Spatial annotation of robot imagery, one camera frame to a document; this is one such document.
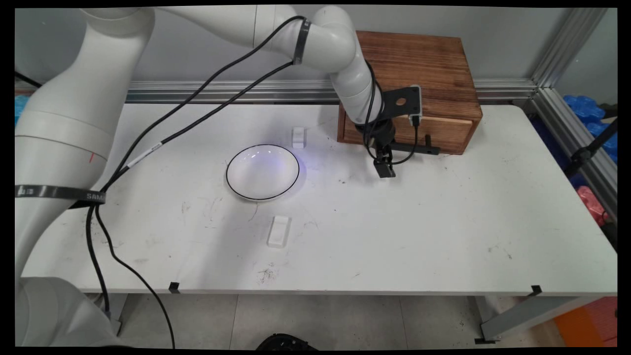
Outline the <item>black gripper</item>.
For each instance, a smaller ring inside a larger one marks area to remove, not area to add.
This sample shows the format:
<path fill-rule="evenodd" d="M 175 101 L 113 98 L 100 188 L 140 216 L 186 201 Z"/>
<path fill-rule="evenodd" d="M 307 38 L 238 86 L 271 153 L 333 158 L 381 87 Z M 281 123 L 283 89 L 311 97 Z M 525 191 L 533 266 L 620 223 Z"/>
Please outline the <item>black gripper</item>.
<path fill-rule="evenodd" d="M 396 177 L 396 173 L 393 170 L 393 155 L 390 147 L 396 135 L 396 128 L 392 119 L 371 121 L 368 124 L 356 124 L 356 130 L 360 133 L 361 144 L 376 150 L 373 165 L 379 177 Z"/>

